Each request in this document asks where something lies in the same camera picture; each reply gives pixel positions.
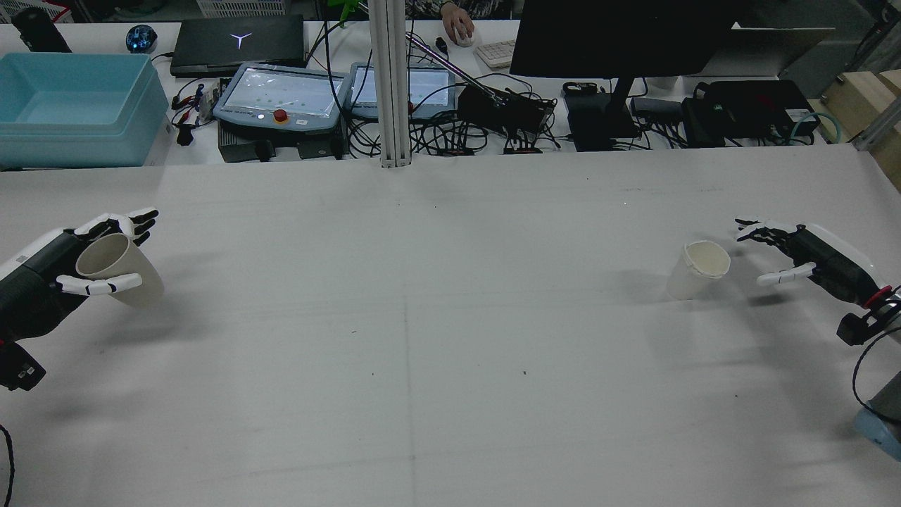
screen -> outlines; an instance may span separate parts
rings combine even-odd
[[[444,69],[410,69],[410,102],[415,106],[425,99],[423,104],[427,106],[447,106],[451,91],[448,81],[448,71]],[[357,68],[350,93],[355,105],[376,103],[376,74],[371,67]]]
[[[527,0],[510,73],[540,78],[681,76],[704,68],[748,0]],[[539,55],[553,55],[539,58]]]
[[[328,77],[248,67],[241,74],[226,106],[261,111],[284,109],[289,114],[329,117],[335,101]],[[332,78],[335,94],[341,78]]]

white paper cup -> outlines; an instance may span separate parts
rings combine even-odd
[[[94,241],[75,261],[75,271],[89,280],[102,280],[136,272],[143,283],[134,289],[110,294],[126,305],[143,308],[163,295],[163,280],[138,245],[124,234],[105,235]]]
[[[729,254],[712,241],[682,246],[676,267],[667,280],[667,293],[676,300],[690,300],[729,271]]]

laptop logo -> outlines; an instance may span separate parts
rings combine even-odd
[[[253,35],[253,32],[245,33],[243,35],[235,35],[234,33],[229,33],[229,35],[231,35],[232,37],[234,37],[235,39],[238,40],[238,49],[240,50],[241,49],[241,41],[244,40],[244,37],[250,37],[251,35]]]

keyboard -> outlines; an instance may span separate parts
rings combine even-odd
[[[476,48],[476,54],[492,69],[510,67],[513,59],[513,47],[516,40],[482,44]]]

black cylinder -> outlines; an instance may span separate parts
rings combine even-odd
[[[13,25],[19,37],[31,51],[71,53],[46,11],[40,7],[25,7],[13,15]]]

